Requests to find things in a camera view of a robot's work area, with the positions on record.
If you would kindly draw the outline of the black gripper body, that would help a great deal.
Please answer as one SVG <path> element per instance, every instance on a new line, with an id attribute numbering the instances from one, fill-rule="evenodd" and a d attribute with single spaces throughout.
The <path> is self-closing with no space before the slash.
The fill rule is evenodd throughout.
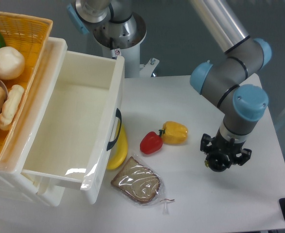
<path id="1" fill-rule="evenodd" d="M 226 128 L 219 128 L 216 136 L 212 138 L 212 152 L 217 152 L 235 158 L 241 154 L 243 138 L 240 135 L 232 134 Z"/>

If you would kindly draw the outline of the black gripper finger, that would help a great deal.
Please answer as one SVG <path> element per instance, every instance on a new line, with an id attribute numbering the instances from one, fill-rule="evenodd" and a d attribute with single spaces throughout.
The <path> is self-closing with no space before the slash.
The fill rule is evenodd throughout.
<path id="1" fill-rule="evenodd" d="M 242 166 L 251 158 L 252 150 L 243 148 L 233 157 L 233 162 L 236 165 Z"/>
<path id="2" fill-rule="evenodd" d="M 212 149 L 212 140 L 213 139 L 210 135 L 204 133 L 201 138 L 200 151 L 208 155 Z"/>

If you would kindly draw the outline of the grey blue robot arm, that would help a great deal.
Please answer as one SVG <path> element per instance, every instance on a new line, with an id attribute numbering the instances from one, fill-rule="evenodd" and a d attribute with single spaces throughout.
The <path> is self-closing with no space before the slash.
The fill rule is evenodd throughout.
<path id="1" fill-rule="evenodd" d="M 271 59 L 270 45 L 251 38 L 224 0 L 194 0 L 192 6 L 226 55 L 219 65 L 204 62 L 190 76 L 191 86 L 224 113 L 216 136 L 204 134 L 200 150 L 215 172 L 243 165 L 251 158 L 244 143 L 268 106 L 266 92 L 244 84 Z M 140 44 L 146 36 L 144 20 L 130 0 L 75 0 L 67 13 L 82 33 L 92 33 L 107 58 L 125 58 L 128 77 L 142 75 Z"/>

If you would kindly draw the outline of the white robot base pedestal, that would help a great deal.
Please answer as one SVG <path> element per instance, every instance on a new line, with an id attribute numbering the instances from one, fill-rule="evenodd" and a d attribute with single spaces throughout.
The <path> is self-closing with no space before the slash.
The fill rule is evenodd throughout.
<path id="1" fill-rule="evenodd" d="M 159 60 L 152 57 L 146 64 L 140 62 L 140 45 L 147 34 L 143 18 L 133 12 L 131 17 L 121 23 L 107 22 L 93 30 L 97 43 L 101 46 L 103 57 L 125 59 L 126 78 L 155 77 Z"/>

